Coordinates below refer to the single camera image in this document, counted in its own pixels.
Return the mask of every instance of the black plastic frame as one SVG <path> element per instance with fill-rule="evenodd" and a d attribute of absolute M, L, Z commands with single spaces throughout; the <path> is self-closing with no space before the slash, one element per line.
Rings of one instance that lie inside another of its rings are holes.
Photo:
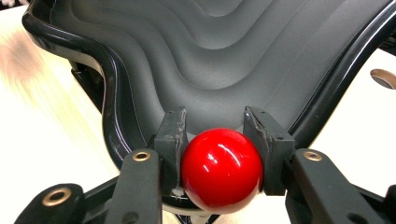
<path fill-rule="evenodd" d="M 130 86 L 124 81 L 128 78 L 125 67 L 117 53 L 103 44 L 52 26 L 50 11 L 53 4 L 51 0 L 34 0 L 22 18 L 23 26 L 42 49 L 86 64 L 104 77 L 102 113 L 105 142 L 112 160 L 120 168 L 129 152 L 147 144 L 134 113 L 120 115 L 122 111 L 134 111 Z M 334 62 L 303 113 L 289 129 L 297 148 L 308 147 L 318 135 L 361 66 L 395 29 L 395 14 L 396 2 L 391 1 L 369 21 Z"/>

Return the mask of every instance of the black seat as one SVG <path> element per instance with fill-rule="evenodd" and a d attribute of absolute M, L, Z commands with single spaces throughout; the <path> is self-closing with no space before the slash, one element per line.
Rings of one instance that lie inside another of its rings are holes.
<path fill-rule="evenodd" d="M 23 25 L 43 49 L 106 83 L 106 145 L 120 167 L 165 111 L 191 136 L 269 112 L 308 147 L 395 27 L 390 0 L 35 0 Z"/>

